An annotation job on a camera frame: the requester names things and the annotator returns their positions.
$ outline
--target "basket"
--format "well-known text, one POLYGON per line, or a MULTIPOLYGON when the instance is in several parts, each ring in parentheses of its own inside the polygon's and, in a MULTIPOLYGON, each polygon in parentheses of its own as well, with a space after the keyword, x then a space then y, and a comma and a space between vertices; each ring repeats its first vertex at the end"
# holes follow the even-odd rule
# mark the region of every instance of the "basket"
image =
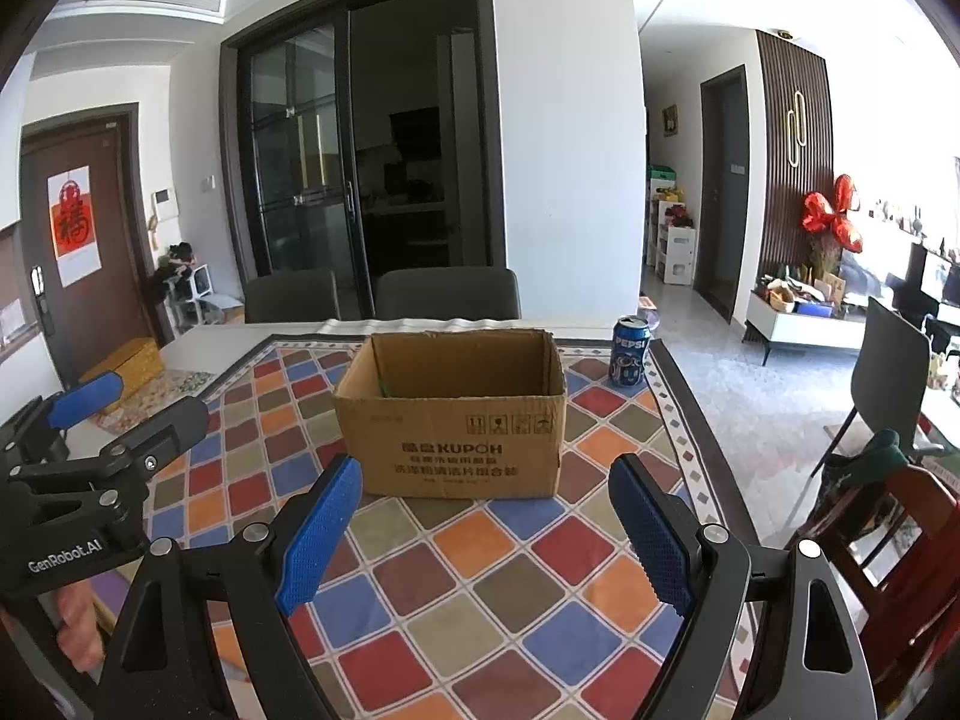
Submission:
POLYGON ((769 295, 770 307, 781 314, 790 314, 797 307, 797 303, 792 298, 787 301, 781 298, 777 293, 771 292, 769 295))

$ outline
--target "front door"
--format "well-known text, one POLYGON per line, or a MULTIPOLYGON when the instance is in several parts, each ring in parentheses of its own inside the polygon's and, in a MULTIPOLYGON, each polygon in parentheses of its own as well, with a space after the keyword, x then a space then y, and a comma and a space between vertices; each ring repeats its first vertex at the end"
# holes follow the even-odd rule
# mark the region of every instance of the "front door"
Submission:
POLYGON ((106 119, 24 141, 24 265, 65 385, 132 338, 154 336, 123 204, 120 127, 106 119))
POLYGON ((261 272, 330 269, 341 319, 373 315, 355 192, 347 13, 251 57, 261 272))

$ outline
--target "blue soda can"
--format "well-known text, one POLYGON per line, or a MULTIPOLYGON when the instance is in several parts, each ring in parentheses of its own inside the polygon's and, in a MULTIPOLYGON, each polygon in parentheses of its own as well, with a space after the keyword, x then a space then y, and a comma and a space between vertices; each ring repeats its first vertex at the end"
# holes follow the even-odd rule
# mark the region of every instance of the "blue soda can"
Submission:
POLYGON ((613 325, 610 378, 616 386, 635 386, 643 378, 643 353, 653 333, 642 317, 621 317, 613 325))

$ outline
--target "wooden slatted wall panel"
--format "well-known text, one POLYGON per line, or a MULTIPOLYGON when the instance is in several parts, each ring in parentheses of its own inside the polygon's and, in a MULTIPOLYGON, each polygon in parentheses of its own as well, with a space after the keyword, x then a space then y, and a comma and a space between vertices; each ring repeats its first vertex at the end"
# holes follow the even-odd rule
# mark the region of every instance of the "wooden slatted wall panel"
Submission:
POLYGON ((767 201, 757 276, 772 274, 781 263, 810 260, 808 236, 800 227, 803 198, 810 191, 833 192, 833 114, 827 62, 808 50, 757 31, 767 111, 767 201), (787 153, 787 111, 794 93, 806 99, 806 147, 792 167, 787 153))

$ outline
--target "finger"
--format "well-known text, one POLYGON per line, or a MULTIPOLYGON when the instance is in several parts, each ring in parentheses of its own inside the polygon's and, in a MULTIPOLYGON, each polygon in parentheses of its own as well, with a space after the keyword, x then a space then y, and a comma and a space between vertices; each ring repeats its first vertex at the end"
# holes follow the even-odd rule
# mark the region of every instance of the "finger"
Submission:
POLYGON ((80 619, 73 625, 64 626, 56 634, 56 642, 64 654, 71 659, 79 658, 88 648, 90 641, 99 638, 97 632, 97 618, 93 607, 80 615, 80 619))
POLYGON ((73 625, 93 604, 93 588, 89 581, 78 581, 56 593, 56 610, 64 622, 73 625))
POLYGON ((77 671, 89 671, 104 659, 104 645, 100 637, 90 642, 86 651, 78 658, 71 659, 71 664, 77 671))
POLYGON ((77 671, 89 671, 104 657, 103 642, 99 635, 90 640, 68 642, 61 650, 77 671))

